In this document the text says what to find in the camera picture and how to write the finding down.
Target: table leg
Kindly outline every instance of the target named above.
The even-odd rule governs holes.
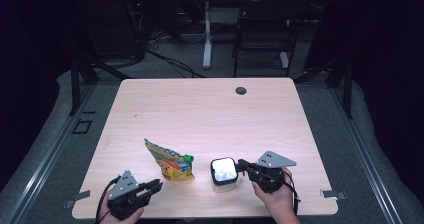
[[[211,68],[212,41],[209,2],[205,5],[205,51],[203,53],[203,68]]]
[[[287,52],[280,52],[280,62],[282,68],[289,66],[289,59],[287,58]]]

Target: yellow snack bag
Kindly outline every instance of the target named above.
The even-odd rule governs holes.
[[[144,144],[160,166],[165,179],[177,182],[194,179],[192,173],[193,156],[181,156],[178,152],[151,143],[146,138],[144,138]]]

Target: table surface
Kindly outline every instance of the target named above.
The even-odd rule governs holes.
[[[239,95],[235,89],[244,87]],[[144,138],[180,154],[194,156],[195,180],[164,180]],[[73,216],[94,219],[105,186],[130,170],[136,180],[163,181],[142,218],[269,216],[247,175],[235,190],[215,193],[210,174],[214,159],[255,162],[271,150],[295,162],[289,167],[301,198],[299,215],[331,215],[335,200],[293,81],[288,78],[138,79],[121,83]]]

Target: human hand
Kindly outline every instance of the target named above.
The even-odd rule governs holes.
[[[284,181],[290,183],[292,173],[285,167],[282,169],[286,172]],[[256,196],[265,203],[269,214],[278,224],[300,223],[293,211],[293,191],[289,187],[282,185],[273,193],[265,193],[256,182],[252,182],[252,185]]]
[[[119,224],[135,224],[139,219],[141,214],[143,214],[144,209],[141,207],[139,209],[137,209],[131,216],[129,216],[127,219],[125,220],[119,220],[118,218],[112,216],[112,214],[110,214],[110,210],[109,207],[107,206],[108,200],[107,197],[109,196],[109,194],[112,192],[112,190],[109,190],[107,192],[107,194],[105,195],[105,197],[103,198],[102,201],[102,206],[100,208],[100,212],[99,212],[99,218],[100,220],[96,220],[99,221],[99,224],[115,224],[115,223],[119,223]]]

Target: round hole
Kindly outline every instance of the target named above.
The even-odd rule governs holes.
[[[239,95],[244,95],[244,94],[246,94],[246,92],[247,92],[247,90],[244,87],[237,87],[236,88],[236,93],[239,94]]]

